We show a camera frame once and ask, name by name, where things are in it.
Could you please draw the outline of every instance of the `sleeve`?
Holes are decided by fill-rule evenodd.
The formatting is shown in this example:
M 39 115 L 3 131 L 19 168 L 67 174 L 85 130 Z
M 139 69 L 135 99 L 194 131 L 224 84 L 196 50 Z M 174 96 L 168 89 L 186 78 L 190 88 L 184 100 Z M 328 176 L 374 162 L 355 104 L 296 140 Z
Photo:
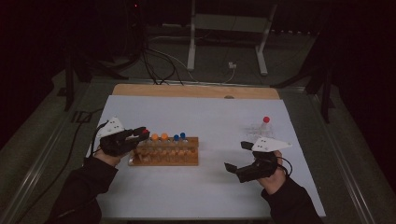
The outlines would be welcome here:
M 117 169 L 96 158 L 66 178 L 46 223 L 99 223 L 102 217 L 96 196 L 106 193 Z
M 290 178 L 272 195 L 264 189 L 262 197 L 269 203 L 271 217 L 277 224 L 323 223 L 306 189 Z

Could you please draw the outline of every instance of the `wire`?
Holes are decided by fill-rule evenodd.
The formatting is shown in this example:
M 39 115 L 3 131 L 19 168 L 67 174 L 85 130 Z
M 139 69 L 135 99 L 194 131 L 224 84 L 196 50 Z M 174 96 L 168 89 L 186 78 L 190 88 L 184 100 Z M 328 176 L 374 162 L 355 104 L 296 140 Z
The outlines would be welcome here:
M 78 125 L 78 127 L 77 127 L 77 129 L 76 129 L 76 131 L 75 131 L 75 134 L 74 134 L 73 140 L 72 140 L 72 144 L 71 144 L 71 146 L 70 146 L 69 153 L 68 153 L 68 155 L 67 155 L 67 159 L 66 159 L 66 161 L 64 162 L 64 166 L 61 168 L 61 170 L 60 170 L 59 173 L 55 176 L 55 178 L 52 180 L 52 182 L 41 192 L 40 195 L 38 195 L 38 197 L 37 197 L 37 198 L 32 202 L 32 204 L 24 211 L 24 213 L 22 213 L 22 215 L 21 215 L 20 218 L 16 221 L 16 223 L 20 223 L 21 220 L 27 215 L 27 213 L 35 206 L 35 204 L 36 204 L 36 203 L 47 193 L 47 191 L 55 184 L 55 182 L 56 182 L 56 181 L 58 180 L 58 178 L 61 176 L 62 172 L 64 171 L 64 169 L 66 168 L 67 164 L 69 163 L 69 161 L 70 161 L 70 159 L 71 159 L 71 155 L 72 155 L 72 152 L 73 152 L 73 149 L 74 149 L 74 144 L 76 143 L 77 134 L 78 134 L 78 131 L 79 131 L 79 129 L 81 128 L 82 124 L 84 123 L 84 121 L 90 120 L 91 117 L 92 117 L 92 115 L 93 115 L 94 113 L 99 112 L 99 111 L 101 111 L 101 110 L 103 110 L 103 108 L 94 110 L 94 111 L 92 111 L 92 112 L 86 112 L 86 113 L 88 113 L 88 115 L 79 123 L 79 125 Z
M 157 83 L 156 81 L 155 81 L 155 83 L 156 83 L 157 85 L 162 85 L 162 84 L 164 83 L 164 78 L 160 77 L 157 73 L 154 72 L 154 66 L 153 66 L 151 63 L 149 63 L 148 59 L 145 61 L 145 64 L 146 64 L 146 66 L 147 66 L 148 72 L 149 72 L 149 73 L 151 72 L 151 76 L 152 76 L 152 77 L 157 77 L 158 79 L 161 80 L 160 83 Z
M 201 36 L 201 37 L 195 37 L 194 39 L 205 41 L 205 38 L 207 38 L 212 32 L 213 32 L 213 30 L 209 30 L 209 32 L 206 35 Z M 187 35 L 186 36 L 157 35 L 157 36 L 154 36 L 151 39 L 149 39 L 148 42 L 151 42 L 151 41 L 154 41 L 157 39 L 165 39 L 165 38 L 166 39 L 190 39 L 191 37 L 187 36 Z
M 148 58 L 146 56 L 145 51 L 142 52 L 143 64 L 146 66 L 146 70 L 148 71 L 148 75 L 151 77 L 153 84 L 158 85 L 157 78 L 158 77 L 151 64 L 149 64 Z
M 144 32 L 142 31 L 142 26 L 141 23 L 142 21 L 140 20 L 139 16 L 136 16 L 134 13 L 130 14 L 129 10 L 128 10 L 128 2 L 126 0 L 122 1 L 122 6 L 124 8 L 124 12 L 125 12 L 125 24 L 126 24 L 126 29 L 125 29 L 125 41 L 122 47 L 122 52 L 120 55 L 124 55 L 125 52 L 127 51 L 128 45 L 130 43 L 135 43 L 134 44 L 134 48 L 138 49 L 138 51 L 136 53 L 131 53 L 131 55 L 128 56 L 128 62 L 126 63 L 120 63 L 117 65 L 103 65 L 102 66 L 106 66 L 107 68 L 110 69 L 126 69 L 129 66 L 135 64 L 138 59 L 140 58 L 140 53 L 141 53 L 141 49 L 144 46 L 144 42 L 145 42 L 145 37 L 142 36 L 141 34 L 143 34 Z M 100 9 L 98 8 L 98 5 L 95 4 L 95 9 L 97 11 L 97 13 L 101 14 Z M 102 17 L 99 18 L 102 27 L 104 26 Z
M 173 60 L 177 61 L 178 63 L 180 63 L 180 64 L 186 69 L 187 73 L 189 74 L 190 78 L 191 78 L 193 81 L 195 81 L 195 82 L 197 82 L 197 83 L 200 83 L 200 81 L 196 80 L 196 79 L 192 76 L 192 74 L 190 73 L 190 71 L 189 71 L 189 69 L 187 68 L 186 64 L 184 64 L 183 62 L 181 62 L 178 58 L 176 58 L 176 57 L 174 57 L 174 56 L 172 56 L 172 55 L 169 55 L 169 54 L 160 52 L 160 51 L 158 51 L 158 50 L 156 50 L 156 49 L 150 49 L 150 50 L 155 51 L 155 52 L 157 52 L 157 53 L 161 53 L 161 54 L 163 54 L 163 55 L 166 55 L 167 57 L 172 58 Z
M 178 71 L 177 71 L 177 68 L 176 68 L 175 64 L 172 62 L 172 60 L 169 58 L 168 55 L 166 55 L 166 54 L 164 54 L 164 53 L 162 53 L 162 52 L 159 52 L 158 50 L 153 50 L 153 49 L 147 49 L 147 50 L 153 51 L 153 52 L 155 52 L 155 53 L 157 53 L 157 54 L 160 54 L 161 56 L 160 56 L 160 55 L 156 55 L 156 54 L 150 53 L 150 55 L 152 55 L 152 56 L 154 56 L 154 57 L 158 57 L 158 58 L 164 59 L 164 60 L 166 60 L 167 62 L 169 62 L 169 63 L 172 65 L 172 68 L 173 68 L 172 73 L 171 73 L 170 75 L 168 75 L 167 77 L 163 78 L 162 81 L 160 82 L 160 85 L 163 84 L 164 82 L 166 83 L 166 79 L 172 77 L 175 73 L 176 73 L 176 75 L 177 75 L 177 79 L 178 79 L 178 81 L 180 82 L 180 84 L 181 84 L 181 85 L 184 85 L 183 82 L 182 82 L 181 79 L 180 79 L 180 76 L 179 76 L 179 74 L 178 74 Z
M 105 126 L 107 125 L 107 123 L 108 123 L 108 121 L 106 121 L 105 123 L 99 125 L 99 126 L 96 128 L 95 132 L 93 133 L 93 137 L 92 137 L 92 141 L 91 141 L 91 154 L 90 154 L 90 157 L 92 157 L 93 154 L 94 154 L 93 149 L 94 149 L 94 145 L 95 145 L 95 138 L 96 138 L 96 135 L 98 134 L 99 130 L 101 130 L 103 127 L 105 127 Z
M 239 62 L 245 63 L 245 64 L 247 65 L 248 69 L 250 70 L 250 73 L 253 74 L 253 75 L 257 78 L 257 80 L 259 80 L 260 84 L 264 85 L 264 84 L 262 83 L 262 76 L 260 75 L 260 72 L 257 71 L 257 70 L 255 70 L 255 69 L 253 69 L 252 65 L 250 64 L 250 61 L 248 62 L 248 61 L 245 60 L 245 59 L 239 58 L 239 59 L 237 59 L 235 62 L 236 62 L 236 63 L 239 63 Z
M 288 173 L 288 170 L 284 166 L 282 166 L 282 167 L 286 171 L 286 175 L 290 176 L 291 173 L 293 172 L 293 167 L 291 166 L 291 163 L 288 160 L 286 160 L 285 158 L 282 158 L 282 157 L 277 157 L 277 158 L 282 159 L 283 161 L 286 161 L 289 164 L 289 166 L 290 166 L 290 172 L 289 173 Z
M 227 81 L 221 82 L 220 84 L 226 84 L 227 82 L 231 81 L 231 79 L 233 79 L 233 75 L 235 75 L 235 67 L 233 68 L 233 74 L 231 75 L 231 77 Z

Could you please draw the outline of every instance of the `gray floor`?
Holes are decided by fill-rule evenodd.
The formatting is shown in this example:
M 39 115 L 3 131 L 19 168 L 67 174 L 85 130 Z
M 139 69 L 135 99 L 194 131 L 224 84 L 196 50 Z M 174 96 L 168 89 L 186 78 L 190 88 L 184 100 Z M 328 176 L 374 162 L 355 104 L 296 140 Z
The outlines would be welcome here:
M 196 51 L 195 70 L 188 73 L 188 41 L 183 38 L 159 38 L 149 42 L 151 49 L 169 54 L 173 59 L 180 79 L 184 84 L 201 85 L 249 85 L 267 87 L 296 75 L 304 58 L 315 41 L 307 35 L 271 34 L 265 47 L 264 57 L 269 75 L 259 74 L 254 54 L 257 36 L 238 34 L 231 40 L 223 34 L 209 34 L 206 42 L 199 42 Z M 229 69 L 228 62 L 235 62 L 236 68 Z M 149 55 L 149 63 L 161 77 L 170 74 L 171 65 L 162 59 Z M 13 138 L 0 151 L 0 211 L 18 218 L 26 211 L 42 190 L 52 181 L 66 161 L 77 123 L 70 120 L 76 110 L 93 111 L 106 103 L 117 80 L 97 74 L 92 83 L 76 83 L 77 99 L 70 111 L 64 112 L 65 99 L 56 95 L 64 86 L 64 72 L 54 78 L 55 89 L 44 100 L 34 114 L 22 125 Z M 129 77 L 124 83 L 148 83 L 149 75 L 140 61 L 121 71 Z M 170 78 L 177 84 L 177 77 Z M 317 185 L 327 216 L 325 223 L 396 223 L 396 197 L 380 172 L 373 156 L 340 99 L 336 87 L 332 88 L 330 124 L 325 124 L 318 114 L 320 95 L 306 95 L 303 79 L 286 89 L 279 90 L 296 130 L 305 158 Z M 93 115 L 91 122 L 78 129 L 71 160 L 59 180 L 35 203 L 21 220 L 21 223 L 42 223 L 49 214 L 51 205 L 58 194 L 67 174 L 82 163 L 90 145 L 93 131 L 100 118 L 100 112 Z M 42 171 L 33 170 L 37 175 L 23 196 L 19 187 L 36 158 L 42 151 L 51 151 Z M 15 205 L 13 199 L 21 204 Z M 15 209 L 7 210 L 14 204 Z M 256 223 L 261 220 L 201 221 L 203 223 Z M 133 223 L 172 223 L 172 221 L 133 221 Z M 179 221 L 197 223 L 198 221 Z M 103 220 L 102 223 L 126 223 L 126 221 Z

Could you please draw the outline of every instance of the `red cap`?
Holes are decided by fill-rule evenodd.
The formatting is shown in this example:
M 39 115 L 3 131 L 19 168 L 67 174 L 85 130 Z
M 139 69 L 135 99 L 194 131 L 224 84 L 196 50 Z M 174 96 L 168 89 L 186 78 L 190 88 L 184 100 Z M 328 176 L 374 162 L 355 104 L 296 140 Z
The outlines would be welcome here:
M 264 123 L 269 123 L 270 122 L 270 118 L 269 117 L 264 117 L 262 119 L 262 121 L 264 121 Z

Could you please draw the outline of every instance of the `wooden test tube rack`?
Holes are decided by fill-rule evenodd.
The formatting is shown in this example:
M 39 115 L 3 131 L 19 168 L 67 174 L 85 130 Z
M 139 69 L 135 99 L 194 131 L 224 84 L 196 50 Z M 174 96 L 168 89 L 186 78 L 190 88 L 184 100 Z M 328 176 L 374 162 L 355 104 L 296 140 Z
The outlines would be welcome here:
M 130 166 L 195 166 L 198 165 L 198 137 L 186 137 L 185 140 L 140 142 L 130 153 Z

